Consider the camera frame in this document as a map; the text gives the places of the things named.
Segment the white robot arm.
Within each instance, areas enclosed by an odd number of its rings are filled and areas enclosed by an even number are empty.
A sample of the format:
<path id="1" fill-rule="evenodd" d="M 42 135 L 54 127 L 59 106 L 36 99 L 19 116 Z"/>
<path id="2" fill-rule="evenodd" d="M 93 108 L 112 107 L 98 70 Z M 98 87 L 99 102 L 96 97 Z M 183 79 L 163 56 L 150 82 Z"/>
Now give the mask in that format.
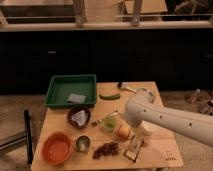
<path id="1" fill-rule="evenodd" d="M 125 121 L 136 128 L 150 122 L 213 147 L 212 116 L 155 105 L 155 99 L 149 89 L 139 89 L 125 103 Z"/>

